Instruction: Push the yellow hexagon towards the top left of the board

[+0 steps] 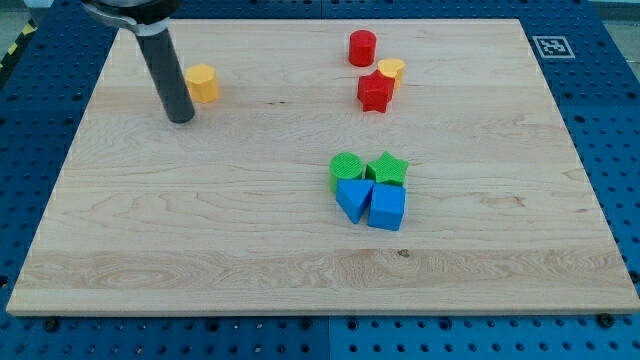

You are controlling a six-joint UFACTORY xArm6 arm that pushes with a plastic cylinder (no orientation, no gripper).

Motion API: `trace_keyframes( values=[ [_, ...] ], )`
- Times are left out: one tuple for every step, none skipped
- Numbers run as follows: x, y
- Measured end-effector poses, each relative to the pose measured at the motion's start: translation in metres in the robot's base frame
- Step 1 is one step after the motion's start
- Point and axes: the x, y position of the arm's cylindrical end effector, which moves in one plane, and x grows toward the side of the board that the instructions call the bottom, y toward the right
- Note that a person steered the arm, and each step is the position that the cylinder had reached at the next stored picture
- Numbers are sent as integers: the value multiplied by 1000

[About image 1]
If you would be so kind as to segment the silver tool mount clamp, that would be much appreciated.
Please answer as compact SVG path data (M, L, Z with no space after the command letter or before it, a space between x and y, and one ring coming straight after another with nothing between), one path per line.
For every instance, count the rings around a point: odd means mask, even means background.
M168 29L171 16L182 0L82 0L87 14L111 27L129 30L136 36L153 36Z

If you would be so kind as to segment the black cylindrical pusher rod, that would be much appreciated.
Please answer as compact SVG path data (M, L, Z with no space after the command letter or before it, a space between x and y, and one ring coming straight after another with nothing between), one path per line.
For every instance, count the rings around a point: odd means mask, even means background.
M169 30L136 40L167 118L177 124L192 120L195 109Z

